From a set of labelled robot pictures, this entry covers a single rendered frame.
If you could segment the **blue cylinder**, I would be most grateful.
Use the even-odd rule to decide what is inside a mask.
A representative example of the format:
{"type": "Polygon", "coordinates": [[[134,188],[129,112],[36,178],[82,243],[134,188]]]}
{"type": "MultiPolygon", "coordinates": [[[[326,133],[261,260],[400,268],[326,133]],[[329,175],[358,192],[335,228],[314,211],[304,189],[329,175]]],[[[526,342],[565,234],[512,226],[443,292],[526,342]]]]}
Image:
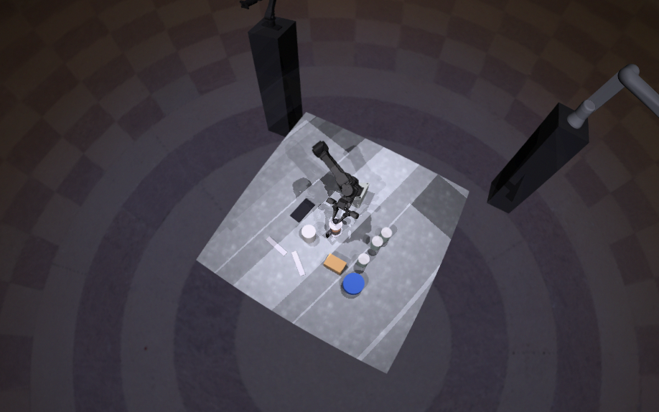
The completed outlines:
{"type": "Polygon", "coordinates": [[[349,273],[346,275],[343,281],[343,290],[347,294],[357,295],[359,294],[365,285],[364,278],[358,273],[349,273]]]}

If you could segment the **tan rectangular block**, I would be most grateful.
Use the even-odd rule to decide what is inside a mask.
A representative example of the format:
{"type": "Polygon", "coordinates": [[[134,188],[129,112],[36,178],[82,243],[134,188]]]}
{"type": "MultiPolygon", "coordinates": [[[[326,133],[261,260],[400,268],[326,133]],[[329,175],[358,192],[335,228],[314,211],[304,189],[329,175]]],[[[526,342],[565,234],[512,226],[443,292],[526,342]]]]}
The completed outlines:
{"type": "Polygon", "coordinates": [[[327,259],[324,262],[324,266],[326,268],[328,268],[329,270],[333,270],[339,275],[342,273],[346,265],[347,265],[346,262],[332,255],[331,253],[328,255],[327,259]]]}

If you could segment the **white flat bar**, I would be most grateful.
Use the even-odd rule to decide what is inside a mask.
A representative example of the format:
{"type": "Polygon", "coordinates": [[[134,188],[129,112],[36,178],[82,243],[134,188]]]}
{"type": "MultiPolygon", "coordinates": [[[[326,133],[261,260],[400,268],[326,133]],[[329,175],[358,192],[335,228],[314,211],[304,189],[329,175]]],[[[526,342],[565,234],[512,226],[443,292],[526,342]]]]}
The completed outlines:
{"type": "Polygon", "coordinates": [[[274,247],[274,249],[276,249],[276,250],[277,250],[282,256],[285,256],[285,255],[287,254],[287,252],[286,252],[286,251],[285,251],[285,250],[284,250],[279,244],[277,244],[276,242],[274,242],[274,240],[273,240],[270,236],[269,236],[266,240],[267,240],[267,241],[269,242],[269,244],[271,244],[271,245],[274,247]]]}
{"type": "Polygon", "coordinates": [[[300,260],[299,260],[299,256],[298,256],[298,254],[297,254],[297,251],[292,252],[292,255],[293,255],[293,258],[294,258],[294,261],[295,261],[296,267],[297,267],[297,269],[298,269],[298,271],[299,271],[299,275],[300,275],[300,276],[305,275],[305,272],[304,272],[304,269],[303,269],[303,267],[302,267],[302,264],[301,264],[301,262],[300,262],[300,260]]]}

